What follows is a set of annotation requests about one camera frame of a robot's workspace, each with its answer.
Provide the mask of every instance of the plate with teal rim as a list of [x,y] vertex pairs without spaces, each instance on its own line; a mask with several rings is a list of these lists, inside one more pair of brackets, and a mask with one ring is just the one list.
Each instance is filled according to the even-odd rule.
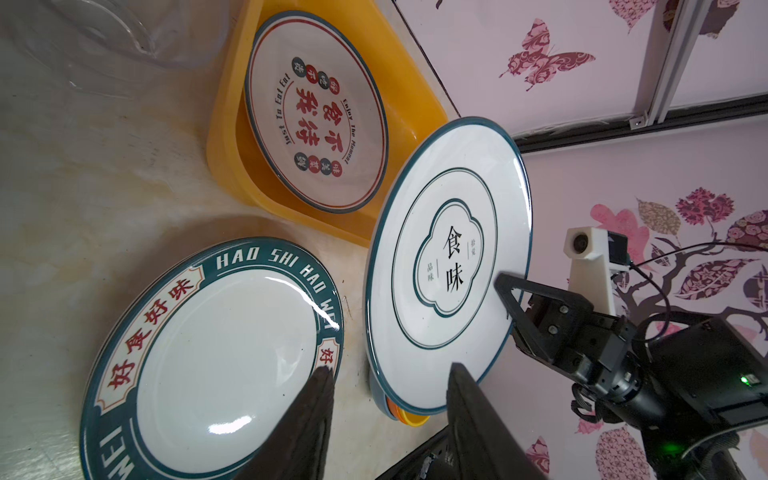
[[389,155],[384,104],[360,53],[329,22],[298,11],[268,18],[245,97],[264,157],[300,199],[345,214],[376,195]]
[[445,409],[452,362],[480,381],[511,331],[492,288],[528,275],[533,216],[515,142],[485,118],[429,136],[379,215],[366,273],[366,340],[384,393],[416,415]]
[[298,245],[233,240],[179,263],[121,317],[88,382],[89,480],[233,478],[315,368],[338,375],[343,313]]

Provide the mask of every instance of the butterfly pattern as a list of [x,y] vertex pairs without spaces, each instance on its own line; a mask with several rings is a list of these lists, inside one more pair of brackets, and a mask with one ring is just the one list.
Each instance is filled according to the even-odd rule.
[[516,77],[530,68],[531,71],[525,78],[525,81],[531,84],[528,90],[531,90],[536,84],[550,81],[559,71],[573,70],[579,65],[594,60],[593,55],[579,51],[548,55],[549,28],[540,18],[534,20],[522,46],[524,50],[509,58],[507,71],[498,77],[501,78],[506,73],[511,73],[513,77]]

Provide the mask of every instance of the orange tray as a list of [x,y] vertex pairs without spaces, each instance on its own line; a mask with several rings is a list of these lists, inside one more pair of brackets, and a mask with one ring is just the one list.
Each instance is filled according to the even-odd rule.
[[[253,37],[264,21],[287,10],[312,13],[338,28],[357,48],[379,87],[389,126],[389,162],[378,193],[350,214],[317,210],[288,190],[251,130],[243,87]],[[367,247],[401,167],[425,138],[447,122],[445,110],[373,0],[247,0],[210,122],[208,166],[219,185],[241,202]]]

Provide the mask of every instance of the green led light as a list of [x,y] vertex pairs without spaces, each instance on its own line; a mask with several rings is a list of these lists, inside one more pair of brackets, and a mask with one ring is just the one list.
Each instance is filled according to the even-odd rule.
[[664,443],[661,446],[661,451],[666,455],[676,455],[685,450],[685,447],[678,443]]

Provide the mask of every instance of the marble countertop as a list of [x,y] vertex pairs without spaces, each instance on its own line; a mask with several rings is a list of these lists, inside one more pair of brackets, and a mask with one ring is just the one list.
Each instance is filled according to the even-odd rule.
[[[379,5],[437,90],[392,3]],[[239,204],[211,177],[222,58],[134,101],[62,87],[5,33],[0,59],[0,479],[83,478],[83,392],[112,326],[169,267],[238,237],[304,246],[339,288],[346,335],[326,478],[374,478],[445,425],[441,414],[413,429],[370,398],[367,250]]]

